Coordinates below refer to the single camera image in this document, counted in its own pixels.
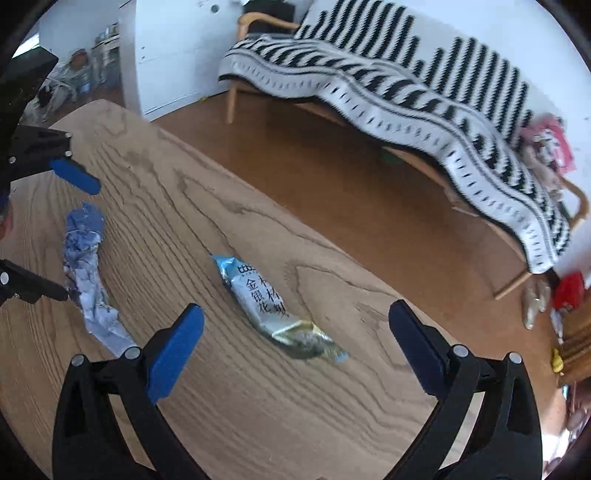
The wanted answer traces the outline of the white cabinet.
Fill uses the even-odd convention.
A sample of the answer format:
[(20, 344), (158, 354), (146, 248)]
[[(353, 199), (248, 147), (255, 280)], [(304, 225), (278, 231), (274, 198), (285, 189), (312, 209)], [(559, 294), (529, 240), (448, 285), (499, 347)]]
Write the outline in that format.
[(238, 1), (123, 1), (120, 70), (127, 109), (148, 121), (228, 90), (219, 64), (235, 44)]

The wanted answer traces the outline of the blue green snack wrapper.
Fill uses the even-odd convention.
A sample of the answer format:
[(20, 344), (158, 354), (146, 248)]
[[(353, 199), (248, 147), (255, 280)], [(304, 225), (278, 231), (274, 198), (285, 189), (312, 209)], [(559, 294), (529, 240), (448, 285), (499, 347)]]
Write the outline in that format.
[(252, 265), (236, 257), (212, 259), (250, 325), (287, 356), (297, 360), (324, 357), (337, 363), (349, 358), (349, 353), (313, 321), (291, 314), (280, 292)]

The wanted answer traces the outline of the pink cartoon pillow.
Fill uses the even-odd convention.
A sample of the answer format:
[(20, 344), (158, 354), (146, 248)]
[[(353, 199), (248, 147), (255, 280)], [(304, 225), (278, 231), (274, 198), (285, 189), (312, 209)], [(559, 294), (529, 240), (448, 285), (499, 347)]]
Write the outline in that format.
[(522, 160), (549, 192), (563, 188), (565, 174), (575, 169), (574, 154), (563, 121), (553, 114), (536, 118), (521, 130)]

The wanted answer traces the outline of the blue silver wrapper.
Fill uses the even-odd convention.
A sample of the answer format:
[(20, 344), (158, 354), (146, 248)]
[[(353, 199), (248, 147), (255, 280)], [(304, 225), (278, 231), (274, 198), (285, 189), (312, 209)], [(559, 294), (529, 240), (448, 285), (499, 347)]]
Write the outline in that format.
[(101, 210), (83, 202), (66, 215), (63, 270), (69, 296), (82, 313), (84, 325), (111, 354), (120, 357), (136, 343), (109, 303), (98, 268), (98, 250), (105, 220)]

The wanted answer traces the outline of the red bag on floor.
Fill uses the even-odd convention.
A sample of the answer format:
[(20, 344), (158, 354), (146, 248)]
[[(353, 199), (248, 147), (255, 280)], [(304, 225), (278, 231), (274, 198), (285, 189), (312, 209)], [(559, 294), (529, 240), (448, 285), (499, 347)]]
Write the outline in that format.
[(585, 298), (585, 280), (580, 271), (564, 276), (554, 290), (552, 305), (556, 311), (577, 309)]

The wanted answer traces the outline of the black white striped sofa blanket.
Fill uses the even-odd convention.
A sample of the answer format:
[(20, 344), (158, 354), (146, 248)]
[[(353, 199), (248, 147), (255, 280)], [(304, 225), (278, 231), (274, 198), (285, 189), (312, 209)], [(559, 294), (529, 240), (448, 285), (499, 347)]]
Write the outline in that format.
[(219, 75), (322, 101), (365, 134), (429, 156), (519, 241), (535, 274), (569, 244), (567, 218), (519, 156), (522, 129), (554, 105), (518, 67), (447, 24), (391, 1), (317, 1), (294, 35), (238, 41)]

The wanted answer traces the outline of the pair of slippers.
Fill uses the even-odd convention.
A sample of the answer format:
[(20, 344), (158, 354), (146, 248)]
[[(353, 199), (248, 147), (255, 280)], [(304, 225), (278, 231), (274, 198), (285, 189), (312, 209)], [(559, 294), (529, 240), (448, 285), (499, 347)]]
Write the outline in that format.
[(546, 280), (539, 280), (526, 287), (522, 296), (523, 324), (532, 330), (537, 316), (544, 313), (551, 301), (551, 288)]

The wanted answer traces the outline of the yellow floor toy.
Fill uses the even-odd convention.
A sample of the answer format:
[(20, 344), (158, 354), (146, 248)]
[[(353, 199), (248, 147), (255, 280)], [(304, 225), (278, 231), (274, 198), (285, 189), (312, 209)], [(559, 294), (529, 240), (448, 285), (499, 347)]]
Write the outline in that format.
[(561, 374), (564, 370), (564, 361), (556, 348), (552, 349), (551, 367), (556, 374)]

